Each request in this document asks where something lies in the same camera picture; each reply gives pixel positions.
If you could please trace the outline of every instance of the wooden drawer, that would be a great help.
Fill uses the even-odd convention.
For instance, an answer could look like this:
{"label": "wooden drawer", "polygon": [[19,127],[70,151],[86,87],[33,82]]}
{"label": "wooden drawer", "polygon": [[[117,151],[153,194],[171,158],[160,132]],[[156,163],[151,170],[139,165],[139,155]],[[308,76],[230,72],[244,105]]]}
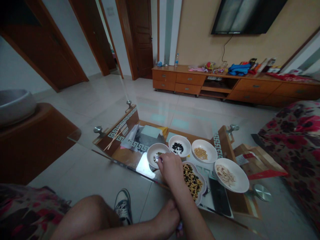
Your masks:
{"label": "wooden drawer", "polygon": [[293,98],[317,100],[320,98],[320,86],[282,83],[281,86],[273,92],[273,94]]}
{"label": "wooden drawer", "polygon": [[168,72],[168,71],[152,72],[153,80],[175,83],[176,78],[177,78],[177,73],[174,73],[174,72]]}
{"label": "wooden drawer", "polygon": [[263,100],[261,104],[282,108],[290,105],[291,103],[301,101],[301,100],[302,99],[299,99],[299,98],[277,96],[272,94],[272,95],[269,95],[265,100]]}
{"label": "wooden drawer", "polygon": [[153,87],[157,89],[174,91],[174,85],[175,83],[153,80]]}
{"label": "wooden drawer", "polygon": [[177,83],[202,86],[207,76],[190,73],[177,73]]}
{"label": "wooden drawer", "polygon": [[201,86],[176,83],[176,86],[175,86],[174,90],[176,92],[190,93],[190,94],[198,95],[200,93]]}
{"label": "wooden drawer", "polygon": [[274,90],[276,90],[280,85],[281,82],[241,79],[234,88],[234,90],[270,94]]}
{"label": "wooden drawer", "polygon": [[253,92],[243,92],[233,90],[227,99],[241,101],[241,102],[249,102],[260,104],[265,98],[267,98],[268,94],[264,93],[253,93]]}

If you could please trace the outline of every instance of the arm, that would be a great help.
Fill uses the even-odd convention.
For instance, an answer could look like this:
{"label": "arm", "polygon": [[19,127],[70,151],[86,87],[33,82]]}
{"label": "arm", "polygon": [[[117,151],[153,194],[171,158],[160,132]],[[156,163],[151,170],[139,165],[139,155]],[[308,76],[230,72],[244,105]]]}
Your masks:
{"label": "arm", "polygon": [[184,181],[181,158],[174,153],[165,153],[160,157],[159,169],[175,198],[187,238],[214,239]]}
{"label": "arm", "polygon": [[176,230],[180,221],[178,209],[173,200],[169,200],[167,204],[160,210],[158,215],[147,222],[133,224],[125,227],[109,228],[96,231],[80,237],[79,240],[99,240],[99,239],[167,239]]}

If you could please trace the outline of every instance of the knee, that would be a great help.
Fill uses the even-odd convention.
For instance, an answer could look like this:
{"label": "knee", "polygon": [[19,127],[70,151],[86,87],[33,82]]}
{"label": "knee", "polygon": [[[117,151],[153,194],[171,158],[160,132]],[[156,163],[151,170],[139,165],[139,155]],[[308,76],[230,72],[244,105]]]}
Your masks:
{"label": "knee", "polygon": [[104,225],[106,221],[107,204],[103,197],[99,195],[88,196],[83,198],[78,204],[87,219],[90,220],[97,229],[100,229],[100,227]]}

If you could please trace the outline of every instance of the open shelf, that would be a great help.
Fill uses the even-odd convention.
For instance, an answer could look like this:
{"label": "open shelf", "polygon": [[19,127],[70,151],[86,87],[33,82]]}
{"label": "open shelf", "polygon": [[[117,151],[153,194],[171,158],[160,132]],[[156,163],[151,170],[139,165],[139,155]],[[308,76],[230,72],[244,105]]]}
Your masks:
{"label": "open shelf", "polygon": [[204,82],[201,90],[231,93],[232,89],[229,88],[224,82]]}
{"label": "open shelf", "polygon": [[221,81],[207,79],[201,88],[205,91],[231,93],[234,86],[237,84],[238,79],[234,78],[222,78]]}
{"label": "open shelf", "polygon": [[206,97],[227,98],[228,93],[201,90],[199,95]]}

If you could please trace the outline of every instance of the white bowl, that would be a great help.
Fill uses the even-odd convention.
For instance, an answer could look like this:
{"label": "white bowl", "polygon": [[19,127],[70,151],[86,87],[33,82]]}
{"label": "white bowl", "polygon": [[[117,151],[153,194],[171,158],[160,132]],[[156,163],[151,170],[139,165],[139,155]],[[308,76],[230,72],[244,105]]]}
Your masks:
{"label": "white bowl", "polygon": [[207,183],[204,180],[204,177],[198,172],[196,166],[192,162],[184,161],[184,162],[182,162],[182,165],[184,165],[184,164],[189,164],[191,166],[191,168],[192,168],[192,171],[193,171],[194,175],[196,175],[199,178],[199,180],[203,183],[200,191],[198,192],[198,198],[195,201],[196,205],[199,206],[199,204],[201,203],[202,195],[207,190]]}
{"label": "white bowl", "polygon": [[[226,167],[230,173],[234,175],[235,178],[235,185],[234,186],[228,186],[226,185],[218,176],[216,166],[217,165],[222,165]],[[245,193],[249,189],[249,180],[245,172],[242,170],[242,168],[236,164],[235,162],[231,161],[230,159],[227,158],[219,158],[217,161],[214,163],[213,167],[213,172],[215,174],[216,179],[218,182],[224,186],[226,189],[229,189],[232,192],[236,193]]]}
{"label": "white bowl", "polygon": [[180,143],[183,146],[183,152],[181,154],[180,154],[180,151],[176,151],[177,152],[176,154],[178,154],[181,158],[185,158],[190,154],[191,143],[188,141],[186,137],[176,135],[169,139],[169,148],[173,153],[175,153],[174,152],[175,150],[172,148],[174,143]]}
{"label": "white bowl", "polygon": [[153,157],[157,154],[157,152],[169,153],[170,149],[167,147],[167,145],[162,143],[155,143],[149,147],[147,151],[147,160],[152,167],[159,169],[158,164],[153,160]]}
{"label": "white bowl", "polygon": [[[200,158],[198,158],[194,152],[194,149],[196,148],[202,148],[203,150],[205,150],[207,152],[208,159],[201,160]],[[195,140],[192,143],[192,154],[195,157],[195,159],[197,159],[199,162],[202,162],[202,163],[214,163],[218,159],[218,153],[217,153],[217,150],[214,148],[214,146],[212,146],[211,143],[202,139]]]}
{"label": "white bowl", "polygon": [[0,127],[30,117],[37,107],[31,92],[24,89],[0,91]]}

